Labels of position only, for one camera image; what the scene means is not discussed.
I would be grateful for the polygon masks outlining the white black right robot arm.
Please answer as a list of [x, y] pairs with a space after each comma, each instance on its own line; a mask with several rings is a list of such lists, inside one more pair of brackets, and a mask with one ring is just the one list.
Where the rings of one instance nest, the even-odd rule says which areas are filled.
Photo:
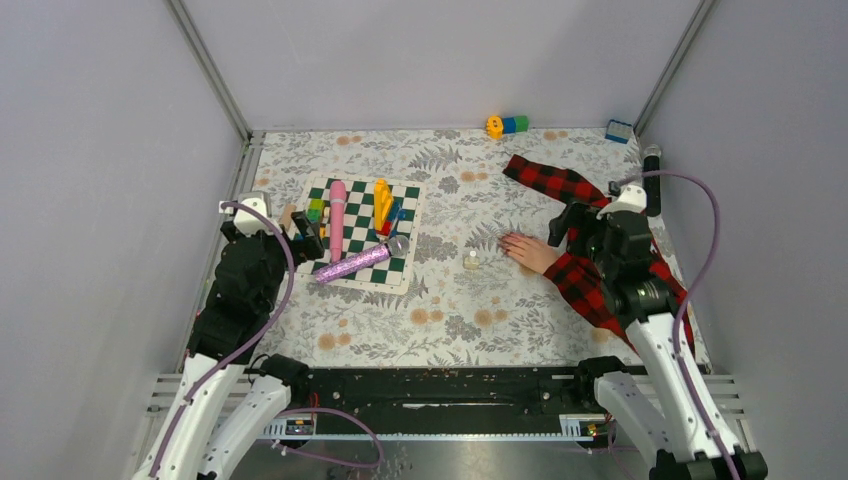
[[655, 259], [647, 218], [638, 207], [569, 203], [549, 223], [557, 246], [575, 229], [567, 251], [601, 277], [602, 298], [643, 361], [657, 400], [649, 401], [615, 357], [582, 361], [573, 386], [583, 410], [606, 410], [639, 450], [652, 479], [764, 479], [761, 453], [747, 451], [716, 406], [674, 315], [670, 284], [651, 271]]

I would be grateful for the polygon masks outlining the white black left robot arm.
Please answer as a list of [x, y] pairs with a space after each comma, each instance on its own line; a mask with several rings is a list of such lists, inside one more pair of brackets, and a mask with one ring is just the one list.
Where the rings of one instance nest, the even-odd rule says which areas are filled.
[[319, 230], [303, 212], [291, 215], [298, 234], [248, 235], [236, 221], [223, 223], [226, 244], [205, 306], [188, 342], [176, 397], [136, 479], [228, 479], [283, 410], [309, 401], [309, 367], [280, 354], [260, 365], [245, 398], [225, 420], [227, 399], [249, 369], [258, 340], [281, 315], [296, 268], [324, 253]]

